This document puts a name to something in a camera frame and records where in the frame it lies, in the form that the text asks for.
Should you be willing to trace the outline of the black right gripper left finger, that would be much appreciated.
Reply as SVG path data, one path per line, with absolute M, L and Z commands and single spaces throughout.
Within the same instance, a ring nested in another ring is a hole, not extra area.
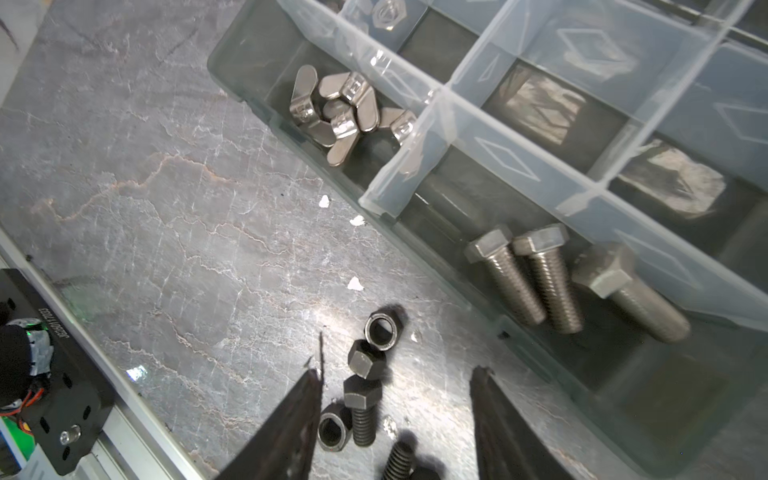
M 323 383 L 307 370 L 220 479 L 307 479 L 319 425 Z

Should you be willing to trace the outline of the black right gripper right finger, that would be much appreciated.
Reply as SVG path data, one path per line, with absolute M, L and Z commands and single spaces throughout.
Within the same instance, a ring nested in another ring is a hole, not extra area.
M 477 366 L 470 379 L 478 475 L 481 479 L 570 479 L 495 382 Z

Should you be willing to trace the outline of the steel hex bolt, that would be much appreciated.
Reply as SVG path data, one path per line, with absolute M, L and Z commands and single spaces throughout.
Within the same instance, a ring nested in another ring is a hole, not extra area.
M 637 275 L 635 253 L 623 243 L 591 245 L 577 257 L 571 279 L 612 301 L 661 342 L 677 343 L 691 333 L 689 320 Z
M 513 235 L 505 225 L 471 241 L 464 250 L 470 263 L 483 263 L 501 292 L 516 321 L 536 326 L 547 318 L 547 311 L 534 287 L 518 265 L 510 244 Z
M 554 223 L 515 237 L 512 249 L 527 259 L 554 330 L 573 335 L 583 331 L 585 318 L 561 252 L 568 240 L 566 227 Z

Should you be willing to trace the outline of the steel wing nut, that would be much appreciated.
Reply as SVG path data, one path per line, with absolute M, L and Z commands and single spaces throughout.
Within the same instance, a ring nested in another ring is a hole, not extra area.
M 380 130 L 389 131 L 397 143 L 403 146 L 413 133 L 417 116 L 410 110 L 382 107 L 379 114 Z
M 355 110 L 343 100 L 334 99 L 324 105 L 323 115 L 330 121 L 335 136 L 327 161 L 331 167 L 340 167 L 351 156 L 360 137 Z
M 312 65 L 301 66 L 296 74 L 289 112 L 294 122 L 314 142 L 330 148 L 336 142 L 331 124 L 323 120 L 315 105 L 313 94 L 318 84 L 318 74 Z
M 378 128 L 380 113 L 376 92 L 359 72 L 325 76 L 319 80 L 318 92 L 326 100 L 343 99 L 356 109 L 358 126 L 363 132 Z

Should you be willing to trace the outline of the steel hex nut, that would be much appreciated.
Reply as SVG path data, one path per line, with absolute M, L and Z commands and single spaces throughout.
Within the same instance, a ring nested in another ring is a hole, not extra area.
M 377 29 L 392 31 L 407 17 L 404 0 L 379 0 L 371 11 L 373 26 Z

